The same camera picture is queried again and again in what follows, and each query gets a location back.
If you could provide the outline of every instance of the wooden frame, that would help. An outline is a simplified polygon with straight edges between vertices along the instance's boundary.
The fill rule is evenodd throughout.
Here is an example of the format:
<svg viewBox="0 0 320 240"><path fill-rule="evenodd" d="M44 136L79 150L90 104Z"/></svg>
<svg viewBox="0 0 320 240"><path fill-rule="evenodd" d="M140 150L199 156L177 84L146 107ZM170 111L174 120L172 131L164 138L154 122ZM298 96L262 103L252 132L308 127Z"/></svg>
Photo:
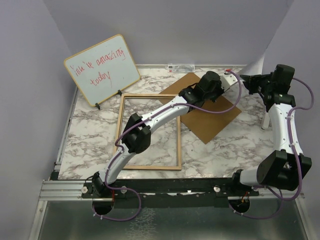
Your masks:
<svg viewBox="0 0 320 240"><path fill-rule="evenodd" d="M116 125L115 139L121 134L121 126L123 121L123 115L125 110L126 99L173 99L176 94L130 94L123 93L121 95L119 117ZM126 170L181 170L182 169L182 159L181 159L181 121L180 116L176 118L176 158L177 166L143 166L143 165L126 165L123 169ZM117 147L114 146L113 154L117 151Z"/></svg>

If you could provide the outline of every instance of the wall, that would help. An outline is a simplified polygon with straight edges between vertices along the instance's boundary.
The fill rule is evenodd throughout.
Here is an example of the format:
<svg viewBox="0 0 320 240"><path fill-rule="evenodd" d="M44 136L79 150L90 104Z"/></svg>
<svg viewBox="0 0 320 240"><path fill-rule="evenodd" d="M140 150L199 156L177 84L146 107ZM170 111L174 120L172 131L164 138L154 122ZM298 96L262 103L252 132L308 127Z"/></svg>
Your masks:
<svg viewBox="0 0 320 240"><path fill-rule="evenodd" d="M249 64L293 0L44 0L73 54L122 34L137 64Z"/></svg>
<svg viewBox="0 0 320 240"><path fill-rule="evenodd" d="M303 180L308 213L314 226L320 226L320 1L295 0L265 52L263 72L270 73L277 64L296 69L295 76L310 85L315 104L309 111L297 111L296 128L303 153L312 158L312 168ZM304 86L293 82L290 90L297 105L308 106L310 95Z"/></svg>
<svg viewBox="0 0 320 240"><path fill-rule="evenodd" d="M73 92L70 51L41 0L0 3L0 239L24 240Z"/></svg>

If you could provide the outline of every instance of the brown board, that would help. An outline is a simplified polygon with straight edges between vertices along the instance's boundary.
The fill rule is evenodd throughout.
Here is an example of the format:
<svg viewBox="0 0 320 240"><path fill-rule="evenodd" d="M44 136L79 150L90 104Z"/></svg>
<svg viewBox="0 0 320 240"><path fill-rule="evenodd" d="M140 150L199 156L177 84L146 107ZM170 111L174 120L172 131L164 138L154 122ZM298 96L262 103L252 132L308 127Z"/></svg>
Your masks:
<svg viewBox="0 0 320 240"><path fill-rule="evenodd" d="M182 89L198 83L200 78L194 73L188 73L174 84L160 92L161 94L178 94ZM162 104L166 104L170 99L159 99ZM202 106L209 111L223 111L230 108L233 103L223 96L216 102L206 101ZM223 114L212 114L197 109L181 116L181 122L186 125L204 144L210 142L222 129L231 123L241 110L237 107Z"/></svg>

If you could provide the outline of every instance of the yellow whiteboard frame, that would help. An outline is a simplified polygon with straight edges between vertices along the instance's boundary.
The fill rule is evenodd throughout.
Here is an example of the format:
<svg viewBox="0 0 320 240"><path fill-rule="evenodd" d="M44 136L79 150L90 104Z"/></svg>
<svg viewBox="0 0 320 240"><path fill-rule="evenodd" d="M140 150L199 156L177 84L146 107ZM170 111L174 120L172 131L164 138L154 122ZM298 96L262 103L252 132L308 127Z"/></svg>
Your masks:
<svg viewBox="0 0 320 240"><path fill-rule="evenodd" d="M130 57L131 57L131 59L132 59L132 61L133 61L133 64L134 64L134 66L135 66L135 69L136 69L136 71L137 71L138 74L139 74L139 78L138 78L137 80L135 80L134 82L132 82L131 84L129 84L128 86L125 86L124 88L120 89L120 90L122 91L122 90L126 89L127 87L130 87L132 84L135 84L137 81L139 81L139 80L141 79L141 75L140 75L140 72L139 72L139 70L138 70L138 68L137 68L137 65L136 65L136 63L135 63L135 60L134 60L134 58L132 57L132 54L131 54L131 52L130 52L130 50L129 50L129 48L128 48L128 45L127 45L127 43L126 43L126 41L125 41L125 38L124 38L124 36L122 36L121 34L114 35L114 36L112 36L112 37L110 37L110 38L108 38L108 39L106 39L106 40L104 40L104 41L101 41L101 42L99 42L99 43L97 43L97 44L95 44L95 45L93 45L93 46L85 49L85 50L82 50L82 51L80 51L80 52L78 52L78 53L76 53L76 54L74 54L74 55L66 58L66 59L64 60L64 62L63 62L64 67L66 68L66 70L68 71L68 73L70 74L70 76L72 77L72 79L73 79L74 83L76 84L77 88L80 90L80 92L81 92L82 95L84 96L85 100L88 102L88 104L89 104L91 107L95 107L95 105L90 104L90 102L88 101L86 95L85 95L84 92L81 90L81 88L79 87L77 81L74 79L73 75L71 74L71 72L70 72L69 69L67 68L66 61L69 60L69 59L71 59L71 58L73 58L73 57L75 57L75 56L77 56L77 55L79 55L79 54L84 53L85 51L87 51L87 50L89 50L89 49L94 48L95 46L98 46L98 45L100 45L100 44L102 44L102 43L104 43L104 42L106 42L106 41L109 41L110 39L113 39L113 38L115 38L115 37L117 37L117 36L122 37L122 39L123 39L123 41L124 41L124 44L125 44L125 46L126 46L126 49L128 49L128 52L129 52L129 54L130 54ZM118 94L118 92L115 92L114 94L108 96L107 98L105 98L105 99L103 99L102 101L98 102L98 104L104 102L105 100L111 98L112 96L114 96L114 95L116 95L116 94Z"/></svg>

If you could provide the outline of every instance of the marble tabletop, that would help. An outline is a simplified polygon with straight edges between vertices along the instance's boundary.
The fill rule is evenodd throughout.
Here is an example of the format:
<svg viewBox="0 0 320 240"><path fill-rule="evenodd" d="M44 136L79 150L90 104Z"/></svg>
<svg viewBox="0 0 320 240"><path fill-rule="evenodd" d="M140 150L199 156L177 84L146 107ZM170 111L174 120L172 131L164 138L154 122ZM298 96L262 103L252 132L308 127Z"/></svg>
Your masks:
<svg viewBox="0 0 320 240"><path fill-rule="evenodd" d="M225 68L199 68L202 77L208 70L223 74ZM184 73L168 73L164 68L140 68L141 80L126 88L124 93L160 93ZM224 97L234 103L239 86L234 85ZM120 96L115 95L102 104L101 110L89 106L78 94L62 154L59 180L85 179L97 171L105 170L113 156ZM142 115L160 106L157 100L128 99L124 107L124 122L134 113ZM272 129L262 130L260 125L265 112L258 95L249 95L242 86L237 105L242 113L226 126L213 140L204 144L181 124L182 170L123 170L118 178L219 178L230 177L238 169L256 167L273 151ZM175 166L176 121L159 128L151 136L151 146L129 161L130 165Z"/></svg>

